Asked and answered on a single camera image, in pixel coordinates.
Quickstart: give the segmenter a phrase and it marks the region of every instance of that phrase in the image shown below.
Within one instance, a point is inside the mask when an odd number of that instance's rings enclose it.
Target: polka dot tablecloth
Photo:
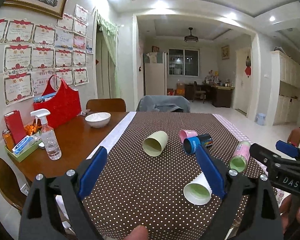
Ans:
[[[123,239],[137,225],[149,230],[157,240],[198,239],[221,203],[212,195],[210,202],[196,206],[183,196],[184,186],[201,169],[194,155],[186,155],[178,140],[181,129],[209,133],[210,152],[228,163],[238,140],[212,114],[137,112],[108,155],[108,162],[92,193],[83,200],[98,231]],[[169,140],[159,157],[150,157],[142,141],[163,130]],[[244,172],[258,177],[263,170],[253,158]],[[234,223],[243,215],[247,197],[242,197]]]

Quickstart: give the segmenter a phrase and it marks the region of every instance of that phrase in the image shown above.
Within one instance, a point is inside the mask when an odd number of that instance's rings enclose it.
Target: window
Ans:
[[[199,51],[169,49],[169,75],[199,76]]]

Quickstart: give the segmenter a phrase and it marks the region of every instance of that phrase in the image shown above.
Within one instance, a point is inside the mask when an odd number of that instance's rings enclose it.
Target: green box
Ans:
[[[4,146],[4,149],[6,152],[12,156],[17,162],[23,161],[25,158],[27,158],[31,153],[33,153],[38,147],[39,143],[41,143],[42,140],[37,141],[34,145],[32,145],[29,149],[27,149],[25,152],[21,153],[20,155],[15,155],[14,153],[10,152],[6,146]]]

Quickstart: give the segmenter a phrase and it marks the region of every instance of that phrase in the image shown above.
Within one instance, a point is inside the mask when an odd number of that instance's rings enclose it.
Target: power outlet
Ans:
[[[20,190],[26,196],[29,194],[29,191],[30,191],[29,186],[27,184],[24,184]]]

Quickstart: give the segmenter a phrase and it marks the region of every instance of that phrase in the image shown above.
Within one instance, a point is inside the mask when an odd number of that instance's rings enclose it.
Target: white bowl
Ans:
[[[111,114],[109,113],[94,113],[88,115],[85,120],[91,127],[101,128],[109,123],[110,118]]]

